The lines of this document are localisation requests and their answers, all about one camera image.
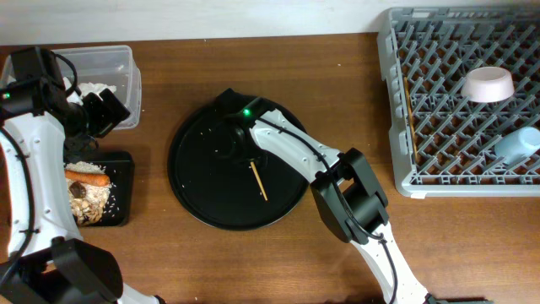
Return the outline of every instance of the table surface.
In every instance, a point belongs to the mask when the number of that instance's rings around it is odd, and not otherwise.
[[[132,214],[120,228],[81,229],[84,240],[114,254],[129,285],[169,303],[371,302],[381,297],[358,251],[321,222],[309,192],[279,222],[245,232],[204,225],[176,200],[166,171],[173,136],[191,113],[230,87],[281,103],[324,144],[355,147],[366,155],[390,202],[397,243],[432,294],[538,303],[538,198],[417,200],[397,192],[388,93],[375,38],[126,43],[143,75],[141,121],[100,143],[132,154]],[[13,49],[0,48],[1,62]],[[7,201],[5,191],[2,201]],[[1,205],[0,247],[6,248],[9,207]],[[5,251],[0,258],[5,260]]]

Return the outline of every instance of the transparent container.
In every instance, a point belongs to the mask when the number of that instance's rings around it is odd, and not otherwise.
[[[97,46],[53,51],[73,62],[80,84],[91,82],[116,86],[116,98],[131,115],[120,122],[115,130],[135,128],[138,125],[142,101],[141,72],[133,61],[131,47]],[[62,76],[73,81],[71,68],[63,61],[57,61]],[[14,69],[8,57],[0,78],[0,88],[8,84],[10,77],[14,77]]]

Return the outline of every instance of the white wall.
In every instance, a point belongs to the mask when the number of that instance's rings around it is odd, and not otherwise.
[[[538,0],[0,0],[0,45],[378,31],[396,6]]]

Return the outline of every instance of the carrot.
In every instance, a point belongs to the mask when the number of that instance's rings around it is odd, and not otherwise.
[[[111,183],[109,177],[105,174],[80,173],[70,170],[65,170],[66,178],[75,182],[83,182],[92,186],[104,187]]]

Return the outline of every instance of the dish rack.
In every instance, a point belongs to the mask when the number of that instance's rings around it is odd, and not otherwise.
[[[399,193],[540,196],[540,152],[508,165],[494,153],[506,134],[540,128],[540,9],[393,8],[388,17],[377,44]],[[511,71],[514,96],[480,104],[460,94],[467,72],[486,66]]]

